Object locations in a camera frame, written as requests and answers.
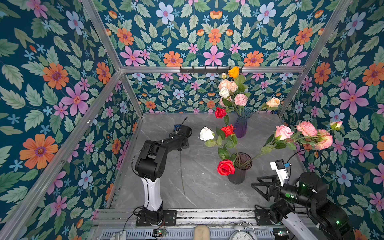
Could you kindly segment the cream yellow rose stem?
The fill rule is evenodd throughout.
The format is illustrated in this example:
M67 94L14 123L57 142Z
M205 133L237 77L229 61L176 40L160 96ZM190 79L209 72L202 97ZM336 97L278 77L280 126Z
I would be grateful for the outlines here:
M260 106L260 111L275 111L279 108L281 101L278 98L271 98Z

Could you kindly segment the blue purple glass vase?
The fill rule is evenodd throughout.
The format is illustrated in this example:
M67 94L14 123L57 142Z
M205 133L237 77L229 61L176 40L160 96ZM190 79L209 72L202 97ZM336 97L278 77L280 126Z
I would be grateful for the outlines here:
M238 118L234 124L234 133L237 136L237 138L242 138L247 133L247 127L248 127L248 119L251 118L253 115L253 112L245 108L241 111L240 114L238 114Z

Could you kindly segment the black hook rail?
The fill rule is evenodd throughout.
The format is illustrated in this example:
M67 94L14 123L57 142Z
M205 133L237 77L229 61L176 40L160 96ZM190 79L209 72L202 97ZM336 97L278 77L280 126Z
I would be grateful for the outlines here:
M231 67L228 66L216 66L216 67L179 67L180 73L186 73L186 74L222 74L222 73L228 73L229 70L231 70Z

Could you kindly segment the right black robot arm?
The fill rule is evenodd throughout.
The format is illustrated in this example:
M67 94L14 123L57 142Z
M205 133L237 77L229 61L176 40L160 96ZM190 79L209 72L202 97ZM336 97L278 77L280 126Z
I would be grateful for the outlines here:
M283 224L299 240L317 237L302 224L291 204L306 208L305 214L328 240L353 240L353 227L346 212L327 198L327 185L314 173L302 173L298 185L282 184L277 176L258 177L251 183L265 200L274 198L269 217L274 224Z

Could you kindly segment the orange yellow rose stem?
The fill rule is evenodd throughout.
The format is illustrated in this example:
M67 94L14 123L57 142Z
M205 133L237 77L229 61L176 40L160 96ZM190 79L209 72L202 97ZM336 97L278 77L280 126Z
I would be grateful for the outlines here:
M245 77L240 74L240 68L239 67L233 67L231 70L229 70L228 75L230 77L230 83L228 84L228 88L229 88L231 94L233 94L233 95L245 94L246 95Z

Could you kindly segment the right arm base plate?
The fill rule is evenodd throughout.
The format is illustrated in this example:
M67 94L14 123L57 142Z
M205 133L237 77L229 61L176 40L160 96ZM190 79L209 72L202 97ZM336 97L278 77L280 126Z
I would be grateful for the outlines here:
M259 226L282 225L282 220L288 218L288 214L295 213L291 205L273 204L269 209L255 205L255 219Z

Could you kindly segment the pink peony flower stem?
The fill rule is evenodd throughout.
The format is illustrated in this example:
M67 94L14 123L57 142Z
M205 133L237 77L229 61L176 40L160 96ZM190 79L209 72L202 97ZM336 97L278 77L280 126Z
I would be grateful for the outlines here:
M226 98L221 97L219 104L229 112L236 112L239 116L246 115L248 97L245 94L229 94Z

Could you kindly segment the white alarm clock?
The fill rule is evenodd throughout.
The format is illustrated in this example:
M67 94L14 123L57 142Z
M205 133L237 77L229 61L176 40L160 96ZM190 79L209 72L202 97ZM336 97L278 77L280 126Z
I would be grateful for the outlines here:
M242 225L234 226L234 232L231 234L229 240L257 240L258 237L253 231L246 231Z

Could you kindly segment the pink rose stem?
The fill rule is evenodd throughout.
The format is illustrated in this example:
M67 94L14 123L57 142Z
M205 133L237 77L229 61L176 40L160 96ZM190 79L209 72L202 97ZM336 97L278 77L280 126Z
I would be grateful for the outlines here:
M283 149L287 147L287 140L292 139L292 135L295 132L292 131L289 127L281 125L276 126L274 133L266 140L263 147L260 149L259 153L255 157L251 158L246 162L246 164L258 159L259 157L271 153L276 149Z

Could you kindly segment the dark purple glass vase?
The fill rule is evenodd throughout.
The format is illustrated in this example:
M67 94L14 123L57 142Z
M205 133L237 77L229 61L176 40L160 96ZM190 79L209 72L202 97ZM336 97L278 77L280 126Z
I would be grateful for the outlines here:
M247 170L249 170L253 161L251 157L246 153L238 153L236 158L236 163L239 164L239 167L235 167L235 173L228 175L229 181L234 185L242 184L246 178Z

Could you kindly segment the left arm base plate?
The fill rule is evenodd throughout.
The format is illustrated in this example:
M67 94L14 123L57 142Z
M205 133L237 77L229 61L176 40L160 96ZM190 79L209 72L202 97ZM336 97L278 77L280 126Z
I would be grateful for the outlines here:
M158 212L142 210L136 220L137 227L159 227L164 225L166 227L173 227L177 221L176 210L160 210Z

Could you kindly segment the deep pink peony stem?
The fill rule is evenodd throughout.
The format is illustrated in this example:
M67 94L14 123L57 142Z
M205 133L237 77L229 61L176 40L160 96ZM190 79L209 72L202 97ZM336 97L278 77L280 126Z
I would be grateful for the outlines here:
M314 150L325 150L332 146L334 142L331 131L340 131L342 129L342 123L332 122L331 129L316 129L315 126L309 121L299 122L295 128L295 133L290 137L293 143L301 146L308 146Z

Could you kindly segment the peach peony flower stem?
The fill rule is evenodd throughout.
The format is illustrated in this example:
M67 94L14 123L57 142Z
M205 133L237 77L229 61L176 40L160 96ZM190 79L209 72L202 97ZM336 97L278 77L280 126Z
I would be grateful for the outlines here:
M239 116L245 117L250 98L249 93L246 92L245 77L241 74L234 77L230 73L222 73L218 88L220 106L228 112L236 112Z

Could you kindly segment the red rose stem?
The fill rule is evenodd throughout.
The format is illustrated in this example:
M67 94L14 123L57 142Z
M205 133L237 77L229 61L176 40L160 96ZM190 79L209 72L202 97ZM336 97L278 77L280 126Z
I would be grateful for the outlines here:
M237 112L232 107L217 107L215 111L215 117L224 121L225 126L232 125L236 128Z
M218 163L217 172L221 176L233 175L239 165L238 154L230 154L226 148L218 148L218 155L221 161Z
M235 128L233 125L228 125L221 130L225 134L225 139L223 142L223 147L227 152L229 153L232 151L233 153L230 154L230 160L236 161L238 159L239 150L238 150L238 138L235 134Z

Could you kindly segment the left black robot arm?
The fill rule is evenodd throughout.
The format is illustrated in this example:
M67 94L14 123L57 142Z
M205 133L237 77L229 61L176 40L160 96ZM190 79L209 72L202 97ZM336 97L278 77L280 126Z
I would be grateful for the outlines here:
M158 141L147 140L139 152L135 173L141 178L145 193L141 216L151 225L160 224L164 217L160 179L166 168L168 153L187 149L192 132L188 126L175 125L167 138Z

